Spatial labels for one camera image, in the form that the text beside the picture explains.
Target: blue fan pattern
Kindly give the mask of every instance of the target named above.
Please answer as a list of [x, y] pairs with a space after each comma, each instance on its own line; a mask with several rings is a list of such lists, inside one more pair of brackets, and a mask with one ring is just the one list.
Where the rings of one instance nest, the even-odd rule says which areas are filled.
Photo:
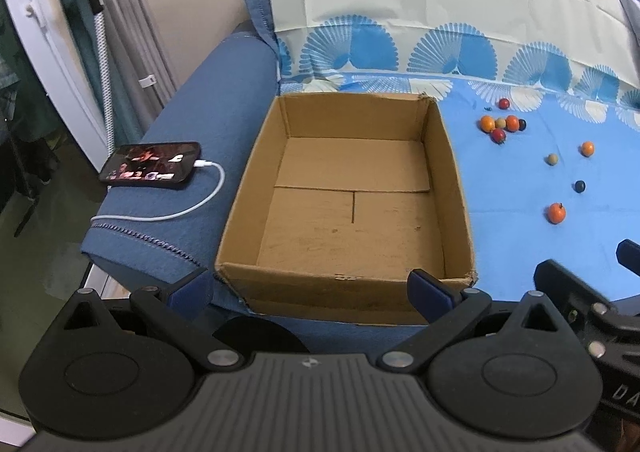
[[489, 105], [497, 104], [500, 98], [508, 98], [513, 110], [530, 112], [542, 104], [543, 93], [536, 88], [476, 80], [467, 83], [476, 92], [476, 95]]
[[566, 91], [571, 84], [567, 57], [553, 44], [534, 42], [521, 47], [509, 62], [502, 81]]
[[331, 18], [309, 33], [300, 72], [322, 74], [347, 63], [356, 69], [398, 70], [398, 49], [380, 24], [360, 15]]
[[620, 98], [616, 116], [625, 125], [640, 132], [640, 90], [633, 88]]
[[394, 76], [354, 76], [351, 83], [340, 88], [348, 92], [410, 93], [411, 85], [408, 78]]
[[622, 98], [620, 98], [620, 104], [625, 107], [640, 110], [640, 90], [633, 88], [623, 94]]
[[407, 72], [464, 74], [495, 80], [498, 59], [489, 39], [475, 27], [449, 23], [421, 38], [409, 58]]
[[280, 94], [289, 94], [290, 92], [302, 92], [304, 85], [302, 82], [282, 82], [280, 84]]
[[291, 69], [293, 61], [291, 60], [291, 54], [289, 48], [287, 48], [284, 40], [278, 38], [278, 57], [280, 59], [280, 75], [291, 76]]
[[574, 95], [615, 103], [618, 99], [620, 80], [607, 66], [587, 67], [580, 81], [574, 86]]

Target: small orange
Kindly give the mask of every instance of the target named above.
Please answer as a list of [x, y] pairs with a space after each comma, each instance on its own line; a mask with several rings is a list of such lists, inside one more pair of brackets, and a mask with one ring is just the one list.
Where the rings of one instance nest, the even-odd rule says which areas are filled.
[[494, 118], [491, 116], [482, 116], [480, 118], [480, 128], [483, 132], [489, 134], [495, 128]]
[[596, 151], [595, 145], [592, 141], [585, 141], [580, 145], [580, 153], [585, 157], [593, 156], [593, 153]]
[[520, 129], [520, 120], [513, 114], [507, 116], [506, 122], [509, 132], [517, 132]]
[[562, 203], [553, 203], [548, 207], [548, 209], [546, 209], [546, 218], [554, 225], [562, 223], [565, 217], [566, 210], [564, 209], [564, 206], [562, 206]]

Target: red berry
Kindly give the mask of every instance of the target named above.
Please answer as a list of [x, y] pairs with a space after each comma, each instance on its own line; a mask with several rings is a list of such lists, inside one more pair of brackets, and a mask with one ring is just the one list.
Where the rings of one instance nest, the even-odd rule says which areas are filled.
[[494, 128], [491, 131], [491, 139], [494, 143], [502, 145], [502, 143], [504, 143], [507, 139], [507, 133], [501, 128]]

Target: phone screen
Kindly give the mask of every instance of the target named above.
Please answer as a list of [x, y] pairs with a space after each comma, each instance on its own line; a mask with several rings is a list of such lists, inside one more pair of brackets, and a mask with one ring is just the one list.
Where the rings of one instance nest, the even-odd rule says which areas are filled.
[[171, 186], [189, 177], [199, 156], [198, 143], [124, 145], [105, 163], [100, 181], [110, 185]]

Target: tiled floor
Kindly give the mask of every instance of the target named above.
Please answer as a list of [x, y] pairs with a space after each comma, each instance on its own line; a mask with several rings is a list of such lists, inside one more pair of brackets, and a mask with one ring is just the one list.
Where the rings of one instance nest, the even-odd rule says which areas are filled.
[[104, 197], [95, 171], [74, 145], [56, 154], [60, 168], [19, 237], [14, 229], [28, 200], [14, 194], [0, 213], [0, 409], [21, 416], [26, 413], [18, 375], [84, 276], [88, 260], [79, 247]]

